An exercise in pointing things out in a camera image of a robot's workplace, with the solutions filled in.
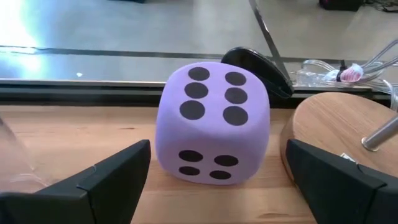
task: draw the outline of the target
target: pink object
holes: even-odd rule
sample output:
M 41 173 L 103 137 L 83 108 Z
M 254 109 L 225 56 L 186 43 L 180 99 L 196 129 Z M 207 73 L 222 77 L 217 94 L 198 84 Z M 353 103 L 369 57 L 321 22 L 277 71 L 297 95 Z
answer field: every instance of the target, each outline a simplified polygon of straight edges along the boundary
M 353 68 L 348 68 L 341 73 L 340 79 L 343 82 L 357 82 L 362 78 L 362 73 Z
M 174 72 L 160 100 L 155 148 L 163 169 L 196 183 L 228 185 L 260 168 L 269 99 L 252 73 L 216 62 Z

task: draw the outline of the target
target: white label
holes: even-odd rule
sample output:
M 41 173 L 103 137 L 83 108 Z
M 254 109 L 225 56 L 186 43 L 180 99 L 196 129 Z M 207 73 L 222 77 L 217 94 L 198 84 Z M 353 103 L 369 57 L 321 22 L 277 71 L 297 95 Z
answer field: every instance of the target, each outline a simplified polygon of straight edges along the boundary
M 351 161 L 355 162 L 355 160 L 353 160 L 350 156 L 348 156 L 345 153 L 342 153 L 340 156 L 343 157 L 344 159 L 348 159 L 348 160 L 351 160 Z

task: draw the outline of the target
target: black plastic object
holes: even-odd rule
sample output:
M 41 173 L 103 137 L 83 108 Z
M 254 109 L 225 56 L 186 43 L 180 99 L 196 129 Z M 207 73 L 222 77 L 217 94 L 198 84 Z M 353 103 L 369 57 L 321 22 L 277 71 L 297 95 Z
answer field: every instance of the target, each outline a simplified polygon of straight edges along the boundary
M 398 221 L 398 179 L 296 139 L 286 159 L 319 224 Z
M 287 74 L 284 75 L 274 63 L 255 50 L 236 47 L 224 55 L 221 63 L 234 65 L 255 74 L 264 83 L 270 94 L 283 99 L 293 95 L 293 84 L 290 77 Z
M 145 3 L 146 0 L 117 0 L 117 1 L 132 1 L 132 2 L 138 2 L 138 3 Z
M 149 162 L 149 141 L 141 140 L 34 194 L 0 194 L 0 223 L 130 224 Z
M 358 11 L 363 0 L 319 0 L 319 5 L 326 10 Z

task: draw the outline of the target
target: metal rod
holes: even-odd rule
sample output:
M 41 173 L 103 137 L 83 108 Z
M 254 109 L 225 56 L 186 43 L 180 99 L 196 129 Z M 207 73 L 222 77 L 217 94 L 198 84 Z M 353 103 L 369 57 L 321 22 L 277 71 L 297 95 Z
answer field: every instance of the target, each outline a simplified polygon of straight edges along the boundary
M 382 143 L 386 142 L 396 134 L 398 134 L 398 115 L 393 117 L 368 137 L 362 138 L 361 142 L 365 149 L 376 152 L 379 150 L 379 146 Z
M 268 31 L 267 25 L 264 22 L 260 10 L 258 8 L 256 0 L 249 0 L 249 4 L 251 6 L 251 9 L 254 13 L 254 16 L 256 17 L 257 23 L 260 26 L 260 30 L 262 32 L 262 35 L 264 36 L 267 45 L 269 47 L 269 50 L 271 51 L 272 57 L 274 58 L 274 62 L 276 66 L 279 68 L 279 70 L 282 72 L 282 74 L 285 75 L 286 80 L 290 80 L 289 73 L 287 72 L 287 69 L 285 67 L 284 62 L 282 61 L 282 58 L 279 54 L 279 51 L 276 48 L 276 45 L 274 43 L 274 40 L 272 40 L 272 37 Z

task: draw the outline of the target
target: wooden disc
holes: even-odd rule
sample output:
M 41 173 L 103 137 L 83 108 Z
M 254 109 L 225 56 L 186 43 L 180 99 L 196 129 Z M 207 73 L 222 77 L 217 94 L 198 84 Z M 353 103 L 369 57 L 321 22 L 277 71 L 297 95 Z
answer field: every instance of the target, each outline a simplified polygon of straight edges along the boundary
M 321 93 L 304 100 L 280 135 L 280 152 L 286 160 L 288 139 L 298 139 L 338 156 L 345 153 L 358 164 L 398 177 L 398 136 L 377 152 L 366 150 L 361 139 L 380 128 L 396 112 L 379 103 L 346 93 Z

